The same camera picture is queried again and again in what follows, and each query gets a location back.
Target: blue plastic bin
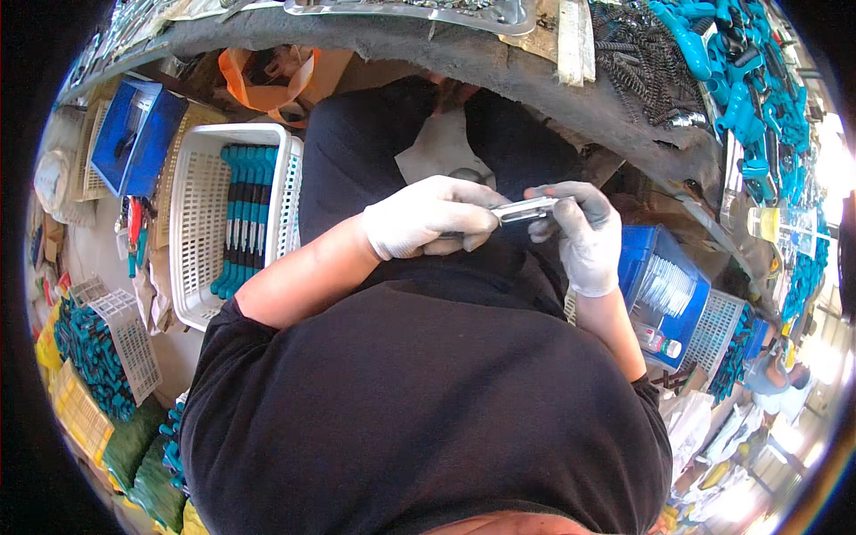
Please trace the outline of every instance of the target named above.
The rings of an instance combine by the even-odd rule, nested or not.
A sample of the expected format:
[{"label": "blue plastic bin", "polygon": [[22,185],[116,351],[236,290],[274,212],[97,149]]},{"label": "blue plastic bin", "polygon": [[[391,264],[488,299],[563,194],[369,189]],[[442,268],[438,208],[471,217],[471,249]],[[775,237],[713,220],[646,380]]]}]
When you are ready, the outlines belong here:
[{"label": "blue plastic bin", "polygon": [[[117,157],[117,146],[127,138],[131,102],[137,92],[152,97],[152,107],[130,151]],[[151,197],[155,193],[169,144],[185,111],[187,100],[164,90],[161,84],[139,80],[119,84],[92,151],[92,167],[116,197]]]},{"label": "blue plastic bin", "polygon": [[[678,266],[696,281],[695,292],[683,314],[679,318],[664,316],[663,323],[660,325],[660,330],[667,338],[681,343],[681,354],[678,355],[678,358],[671,359],[662,353],[652,354],[643,351],[648,358],[662,362],[670,370],[677,371],[687,352],[687,346],[693,336],[698,319],[704,310],[704,304],[707,302],[707,296],[710,293],[710,279],[687,257],[681,245],[662,225],[656,227],[625,225],[621,229],[618,285],[621,288],[621,293],[624,294],[624,303],[627,305],[628,312],[633,310],[633,305],[639,298],[642,279],[645,277],[651,256],[655,254]],[[639,318],[639,320],[643,323],[652,322],[648,318]]]},{"label": "blue plastic bin", "polygon": [[758,354],[761,353],[761,345],[764,343],[764,335],[767,334],[767,329],[770,324],[766,321],[755,318],[752,321],[752,333],[749,335],[749,340],[746,347],[743,349],[743,361],[755,360]]}]

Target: hand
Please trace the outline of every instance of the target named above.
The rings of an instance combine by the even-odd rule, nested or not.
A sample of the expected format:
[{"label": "hand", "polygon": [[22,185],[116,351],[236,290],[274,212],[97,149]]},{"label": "hand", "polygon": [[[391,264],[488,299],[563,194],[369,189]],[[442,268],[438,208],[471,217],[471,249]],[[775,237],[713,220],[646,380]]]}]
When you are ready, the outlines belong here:
[{"label": "hand", "polygon": [[553,206],[551,219],[529,225],[529,237],[541,243],[561,229],[559,258],[571,288],[585,297],[603,297],[618,287],[618,258],[621,256],[621,216],[588,182],[561,182],[531,187],[527,199],[550,195],[574,197]]},{"label": "hand", "polygon": [[[487,186],[434,175],[363,211],[363,229],[377,255],[389,260],[472,251],[499,224],[488,207],[508,200]],[[463,236],[439,240],[443,232]]]}]

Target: gray work glove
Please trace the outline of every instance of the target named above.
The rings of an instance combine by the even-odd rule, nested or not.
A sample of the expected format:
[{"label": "gray work glove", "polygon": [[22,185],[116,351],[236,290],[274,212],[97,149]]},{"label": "gray work glove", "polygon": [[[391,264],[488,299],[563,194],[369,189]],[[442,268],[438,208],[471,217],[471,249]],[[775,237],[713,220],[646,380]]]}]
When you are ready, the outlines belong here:
[{"label": "gray work glove", "polygon": [[574,200],[560,200],[553,206],[551,218],[531,223],[530,239],[541,243],[560,230],[559,258],[571,288],[585,297],[612,292],[618,287],[621,216],[588,182],[560,182],[526,190],[528,199],[544,195]]}]

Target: black shirt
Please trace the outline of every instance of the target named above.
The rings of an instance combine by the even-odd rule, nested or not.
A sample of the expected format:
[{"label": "black shirt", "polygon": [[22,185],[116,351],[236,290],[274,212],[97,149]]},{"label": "black shirt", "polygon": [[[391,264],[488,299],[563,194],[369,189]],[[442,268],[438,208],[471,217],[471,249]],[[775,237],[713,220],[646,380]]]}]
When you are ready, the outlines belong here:
[{"label": "black shirt", "polygon": [[420,533],[513,509],[646,532],[671,480],[657,390],[523,300],[428,278],[280,332],[234,301],[211,321],[181,424],[209,530]]}]

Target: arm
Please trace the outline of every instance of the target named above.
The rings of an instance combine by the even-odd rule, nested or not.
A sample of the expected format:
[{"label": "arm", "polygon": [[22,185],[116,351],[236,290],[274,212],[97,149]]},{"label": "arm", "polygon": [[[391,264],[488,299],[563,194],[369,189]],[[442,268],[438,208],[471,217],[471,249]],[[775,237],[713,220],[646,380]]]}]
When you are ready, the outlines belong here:
[{"label": "arm", "polygon": [[346,297],[381,260],[361,219],[342,221],[247,281],[235,294],[244,316],[284,329]]},{"label": "arm", "polygon": [[645,375],[645,360],[618,288],[621,217],[606,196],[587,182],[549,184],[525,193],[528,199],[539,195],[568,199],[553,206],[552,221],[532,223],[529,235],[541,242],[556,227],[561,229],[559,258],[577,293],[577,325],[600,339],[632,383]]},{"label": "arm", "polygon": [[605,345],[627,381],[645,375],[645,359],[618,288],[603,297],[577,294],[577,326],[596,336]]},{"label": "arm", "polygon": [[[486,207],[506,202],[474,182],[426,178],[278,259],[244,283],[235,300],[247,318],[285,329],[347,297],[382,259],[472,251],[499,224]],[[447,231],[462,236],[439,240]]]},{"label": "arm", "polygon": [[770,357],[770,363],[767,365],[767,370],[764,372],[764,375],[773,383],[777,388],[781,388],[788,384],[787,374],[783,372],[783,370],[779,370],[780,359],[777,356]]}]

